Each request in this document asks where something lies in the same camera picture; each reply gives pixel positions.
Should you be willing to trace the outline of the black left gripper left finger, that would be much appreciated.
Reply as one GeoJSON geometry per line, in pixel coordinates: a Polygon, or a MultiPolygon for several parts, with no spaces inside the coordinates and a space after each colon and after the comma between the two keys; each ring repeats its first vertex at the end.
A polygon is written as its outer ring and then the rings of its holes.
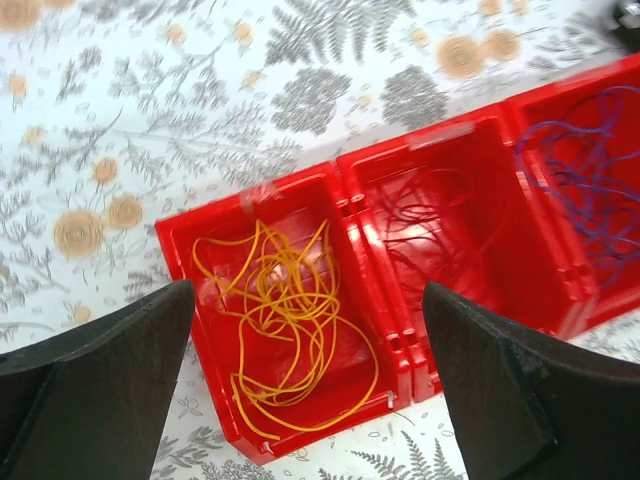
{"type": "Polygon", "coordinates": [[[1,356],[4,479],[147,479],[191,325],[188,280],[1,356]]]}

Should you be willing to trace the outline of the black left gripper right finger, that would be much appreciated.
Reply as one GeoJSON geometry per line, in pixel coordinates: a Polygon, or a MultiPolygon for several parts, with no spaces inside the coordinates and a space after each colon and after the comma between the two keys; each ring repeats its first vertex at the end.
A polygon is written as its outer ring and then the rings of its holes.
{"type": "Polygon", "coordinates": [[[422,305],[469,478],[638,478],[638,365],[515,323],[435,282],[422,305]]]}

